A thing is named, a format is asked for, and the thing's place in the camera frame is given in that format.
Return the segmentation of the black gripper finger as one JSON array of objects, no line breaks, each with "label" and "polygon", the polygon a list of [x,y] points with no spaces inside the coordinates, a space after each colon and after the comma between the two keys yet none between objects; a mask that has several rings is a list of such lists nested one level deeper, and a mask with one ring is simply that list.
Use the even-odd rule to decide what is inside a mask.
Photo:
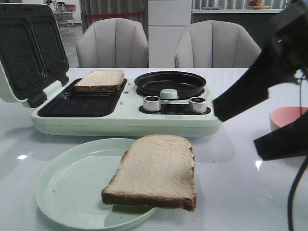
[{"label": "black gripper finger", "polygon": [[263,160],[308,155],[308,111],[294,122],[254,140]]}]

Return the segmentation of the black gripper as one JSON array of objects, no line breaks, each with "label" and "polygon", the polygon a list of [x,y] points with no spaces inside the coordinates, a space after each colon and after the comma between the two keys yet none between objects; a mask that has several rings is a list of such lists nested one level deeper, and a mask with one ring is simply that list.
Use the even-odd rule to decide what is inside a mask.
[{"label": "black gripper", "polygon": [[271,21],[273,34],[251,67],[213,101],[222,122],[268,99],[268,89],[308,78],[308,2],[295,0]]}]

